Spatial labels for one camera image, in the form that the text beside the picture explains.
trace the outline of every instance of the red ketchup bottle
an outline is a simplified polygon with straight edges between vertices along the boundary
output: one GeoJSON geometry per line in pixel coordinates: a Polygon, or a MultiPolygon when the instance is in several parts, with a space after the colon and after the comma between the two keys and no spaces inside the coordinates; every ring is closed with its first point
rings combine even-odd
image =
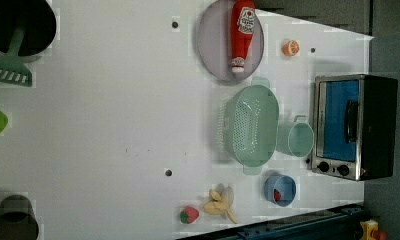
{"type": "Polygon", "coordinates": [[[237,0],[231,16],[232,72],[243,73],[254,32],[254,3],[237,0]]]}

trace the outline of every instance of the food item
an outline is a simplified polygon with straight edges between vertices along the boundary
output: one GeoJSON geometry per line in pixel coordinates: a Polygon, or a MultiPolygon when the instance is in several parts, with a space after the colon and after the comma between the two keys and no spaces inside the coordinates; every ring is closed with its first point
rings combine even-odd
{"type": "Polygon", "coordinates": [[[190,224],[199,217],[199,211],[193,207],[186,207],[179,217],[182,223],[190,224]]]}
{"type": "Polygon", "coordinates": [[[214,202],[215,207],[218,208],[219,210],[226,210],[228,209],[228,204],[226,202],[214,202]]]}
{"type": "Polygon", "coordinates": [[[288,43],[284,44],[283,51],[285,55],[292,57],[300,51],[299,43],[294,40],[289,41],[288,43]]]}
{"type": "Polygon", "coordinates": [[[216,192],[213,189],[210,189],[209,194],[210,194],[210,197],[213,198],[213,200],[215,200],[215,201],[221,201],[222,200],[221,199],[221,195],[219,195],[219,193],[216,192]]]}
{"type": "Polygon", "coordinates": [[[231,44],[232,72],[243,73],[244,62],[253,38],[255,6],[252,0],[237,0],[232,8],[231,44]]]}
{"type": "Polygon", "coordinates": [[[208,202],[204,205],[204,212],[210,215],[221,215],[226,212],[226,209],[219,209],[215,206],[215,202],[208,202]]]}
{"type": "Polygon", "coordinates": [[[230,209],[227,211],[228,218],[235,224],[237,224],[237,218],[235,217],[234,213],[231,212],[230,209]]]}
{"type": "Polygon", "coordinates": [[[228,207],[231,207],[232,202],[234,202],[234,190],[231,187],[226,187],[222,192],[222,202],[226,202],[228,207]]]}
{"type": "Polygon", "coordinates": [[[234,191],[232,190],[232,188],[225,188],[222,192],[222,195],[220,195],[215,190],[210,189],[209,195],[212,198],[212,201],[204,205],[204,212],[210,215],[221,215],[226,213],[228,215],[228,218],[236,224],[237,218],[230,209],[231,204],[234,201],[234,191]]]}
{"type": "Polygon", "coordinates": [[[274,189],[274,199],[277,202],[281,200],[281,193],[276,189],[274,189]]]}

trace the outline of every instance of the green colander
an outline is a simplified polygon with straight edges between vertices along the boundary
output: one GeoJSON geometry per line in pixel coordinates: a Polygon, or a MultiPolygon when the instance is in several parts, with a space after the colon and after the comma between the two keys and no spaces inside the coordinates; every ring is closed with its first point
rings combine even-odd
{"type": "Polygon", "coordinates": [[[225,109],[224,146],[244,167],[257,175],[276,147],[279,106],[269,81],[255,77],[251,86],[238,92],[225,109]]]}

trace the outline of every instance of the white plate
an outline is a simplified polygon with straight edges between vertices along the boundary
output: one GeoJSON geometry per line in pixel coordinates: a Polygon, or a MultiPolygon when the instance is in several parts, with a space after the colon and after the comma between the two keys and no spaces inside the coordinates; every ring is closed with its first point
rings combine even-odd
{"type": "Polygon", "coordinates": [[[264,49],[262,26],[255,16],[252,43],[244,63],[244,73],[231,71],[230,24],[234,0],[218,0],[206,10],[200,22],[198,48],[208,70],[221,80],[243,80],[259,66],[264,49]]]}

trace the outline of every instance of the blue bowl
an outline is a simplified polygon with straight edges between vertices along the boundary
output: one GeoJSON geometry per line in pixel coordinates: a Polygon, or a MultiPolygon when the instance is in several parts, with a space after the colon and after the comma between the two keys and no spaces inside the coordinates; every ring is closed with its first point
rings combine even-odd
{"type": "Polygon", "coordinates": [[[280,207],[286,207],[294,200],[296,196],[296,183],[289,176],[278,175],[271,176],[265,182],[266,199],[280,207]],[[275,201],[274,190],[281,194],[281,199],[275,201]]]}

